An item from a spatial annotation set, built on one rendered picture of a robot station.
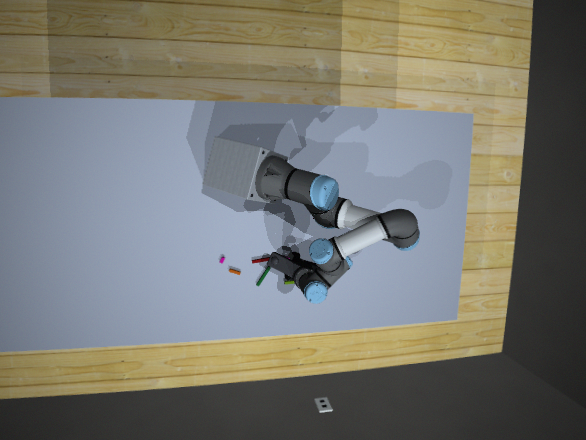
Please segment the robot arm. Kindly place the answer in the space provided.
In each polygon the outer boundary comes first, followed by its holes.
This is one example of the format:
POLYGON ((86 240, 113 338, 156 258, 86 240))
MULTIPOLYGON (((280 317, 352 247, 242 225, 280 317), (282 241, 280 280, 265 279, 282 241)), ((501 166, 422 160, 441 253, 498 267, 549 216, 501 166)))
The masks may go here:
MULTIPOLYGON (((328 240, 316 239, 310 245, 310 257, 319 267, 315 271, 300 270, 295 280, 311 303, 324 301, 328 289, 350 269, 353 262, 348 255, 382 239, 395 243, 402 251, 412 250, 419 243, 417 218, 409 210, 379 213, 355 206, 350 200, 338 197, 335 179, 294 168, 280 157, 269 156, 261 163, 255 186, 263 199, 289 199, 304 204, 323 228, 353 229, 328 240)), ((277 252, 271 253, 267 265, 292 278, 303 267, 277 252)))

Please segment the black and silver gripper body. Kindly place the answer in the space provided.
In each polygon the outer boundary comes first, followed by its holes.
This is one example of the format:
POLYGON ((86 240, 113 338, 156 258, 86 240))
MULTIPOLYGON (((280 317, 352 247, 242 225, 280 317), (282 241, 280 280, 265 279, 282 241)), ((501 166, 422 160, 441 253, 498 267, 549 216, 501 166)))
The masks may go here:
MULTIPOLYGON (((287 275, 287 278, 289 278, 289 280, 290 280, 290 281, 294 280, 294 283, 295 283, 295 285, 296 285, 297 287, 298 287, 298 285, 296 284, 296 280, 295 280, 295 279, 296 279, 296 275, 297 275, 297 273, 298 273, 300 270, 302 270, 302 269, 311 269, 311 268, 312 268, 312 270, 314 270, 314 271, 315 271, 315 270, 316 270, 316 269, 319 267, 319 266, 318 266, 316 263, 313 263, 313 262, 310 262, 310 261, 307 261, 307 260, 304 260, 304 261, 302 261, 302 259, 296 259, 296 257, 293 257, 293 259, 292 259, 292 260, 293 260, 293 261, 295 261, 295 262, 297 262, 297 263, 299 263, 299 264, 301 264, 301 265, 303 265, 303 267, 300 267, 300 268, 298 268, 298 269, 296 270, 296 272, 294 273, 294 277, 293 277, 294 279, 293 279, 292 277, 290 277, 290 276, 288 276, 288 275, 287 275), (309 264, 307 264, 307 263, 309 263, 309 264), (308 267, 311 267, 311 268, 307 268, 307 266, 308 266, 308 267)), ((299 287, 298 287, 298 288, 299 288, 299 287)), ((299 289, 300 289, 300 288, 299 288, 299 289)))

